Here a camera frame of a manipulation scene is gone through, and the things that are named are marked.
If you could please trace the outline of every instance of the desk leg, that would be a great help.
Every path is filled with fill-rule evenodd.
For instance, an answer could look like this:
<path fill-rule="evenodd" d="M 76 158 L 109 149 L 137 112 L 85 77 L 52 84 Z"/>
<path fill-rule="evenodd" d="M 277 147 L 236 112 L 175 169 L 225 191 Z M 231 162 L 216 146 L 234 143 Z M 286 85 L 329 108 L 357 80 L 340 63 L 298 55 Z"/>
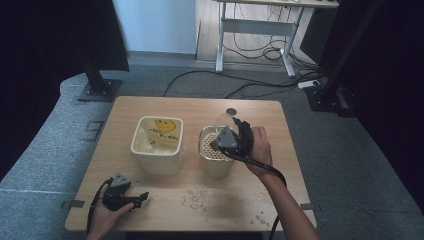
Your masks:
<path fill-rule="evenodd" d="M 290 78 L 296 77 L 296 74 L 294 73 L 293 66 L 290 62 L 289 53 L 290 49 L 293 45 L 294 38 L 296 37 L 297 29 L 299 28 L 300 19 L 303 15 L 303 7 L 299 7 L 299 12 L 297 13 L 296 21 L 293 23 L 293 28 L 289 36 L 289 41 L 286 43 L 286 46 L 284 49 L 281 49 L 281 56 L 284 61 L 284 65 L 286 66 L 287 74 Z"/>
<path fill-rule="evenodd" d="M 227 8 L 227 4 L 225 2 L 223 2 L 222 3 L 221 26 L 219 28 L 218 51 L 216 52 L 216 71 L 217 72 L 222 72 L 222 69 L 223 69 L 224 48 L 222 47 L 222 45 L 223 45 L 223 42 L 224 42 L 224 24 L 225 24 L 225 10 L 226 10 L 226 8 Z"/>

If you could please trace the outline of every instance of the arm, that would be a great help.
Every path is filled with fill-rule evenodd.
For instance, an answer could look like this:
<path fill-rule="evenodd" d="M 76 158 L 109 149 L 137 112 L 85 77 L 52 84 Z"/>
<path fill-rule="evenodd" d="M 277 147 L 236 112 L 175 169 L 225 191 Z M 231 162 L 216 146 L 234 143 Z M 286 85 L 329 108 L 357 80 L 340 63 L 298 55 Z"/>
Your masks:
<path fill-rule="evenodd" d="M 271 146 L 265 129 L 252 128 L 252 133 L 254 144 L 249 157 L 272 166 Z M 312 223 L 277 176 L 250 164 L 246 166 L 268 190 L 287 239 L 320 239 Z"/>
<path fill-rule="evenodd" d="M 108 186 L 106 185 L 100 192 L 100 198 L 97 200 L 96 208 L 94 209 L 87 240 L 102 239 L 110 230 L 112 230 L 118 219 L 134 207 L 134 203 L 128 203 L 117 211 L 107 209 L 102 203 L 102 198 L 107 187 Z"/>

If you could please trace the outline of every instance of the beige container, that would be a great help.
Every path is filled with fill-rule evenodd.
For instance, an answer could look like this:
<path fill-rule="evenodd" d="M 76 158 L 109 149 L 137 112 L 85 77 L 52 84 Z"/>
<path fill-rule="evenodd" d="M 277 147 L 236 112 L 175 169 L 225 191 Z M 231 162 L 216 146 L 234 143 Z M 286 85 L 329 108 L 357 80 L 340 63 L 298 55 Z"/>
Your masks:
<path fill-rule="evenodd" d="M 234 160 L 220 151 L 215 151 L 209 145 L 224 127 L 205 127 L 199 136 L 199 153 L 202 156 L 202 169 L 210 177 L 227 176 L 234 166 Z"/>
<path fill-rule="evenodd" d="M 175 175 L 182 166 L 179 157 L 182 138 L 181 119 L 146 116 L 137 124 L 131 152 L 145 173 Z"/>

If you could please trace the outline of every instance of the person's left hand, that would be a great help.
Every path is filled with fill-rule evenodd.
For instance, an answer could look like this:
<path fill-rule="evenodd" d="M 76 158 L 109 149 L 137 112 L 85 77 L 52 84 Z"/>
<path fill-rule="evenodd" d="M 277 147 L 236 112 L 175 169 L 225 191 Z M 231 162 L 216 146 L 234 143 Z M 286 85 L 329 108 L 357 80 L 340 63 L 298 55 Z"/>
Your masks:
<path fill-rule="evenodd" d="M 100 192 L 99 200 L 97 200 L 96 207 L 94 208 L 87 240 L 102 239 L 112 230 L 118 219 L 134 207 L 134 203 L 128 203 L 117 211 L 107 209 L 106 206 L 103 205 L 102 199 L 108 187 L 109 186 L 106 184 Z"/>

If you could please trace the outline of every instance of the white wall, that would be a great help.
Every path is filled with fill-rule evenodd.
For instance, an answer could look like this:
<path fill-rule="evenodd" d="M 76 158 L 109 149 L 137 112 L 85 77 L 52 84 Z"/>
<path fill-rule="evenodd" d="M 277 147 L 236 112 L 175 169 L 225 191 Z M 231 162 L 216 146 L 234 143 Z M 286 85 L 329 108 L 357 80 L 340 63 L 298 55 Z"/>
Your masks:
<path fill-rule="evenodd" d="M 127 51 L 194 54 L 199 0 L 113 0 Z"/>

